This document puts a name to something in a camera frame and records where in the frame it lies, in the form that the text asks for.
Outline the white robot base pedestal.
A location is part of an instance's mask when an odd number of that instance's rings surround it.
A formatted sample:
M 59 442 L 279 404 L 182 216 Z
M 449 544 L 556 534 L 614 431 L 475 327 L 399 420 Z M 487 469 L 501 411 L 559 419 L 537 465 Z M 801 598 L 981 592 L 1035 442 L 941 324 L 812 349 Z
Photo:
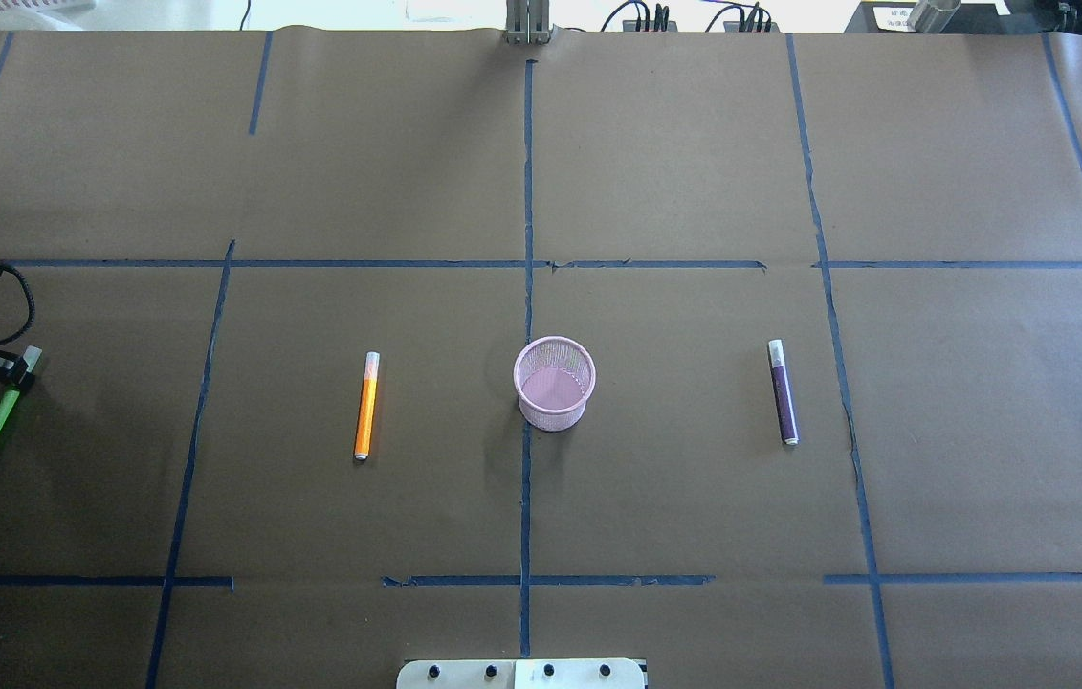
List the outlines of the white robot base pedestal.
M 647 688 L 644 661 L 626 657 L 409 661 L 396 688 Z

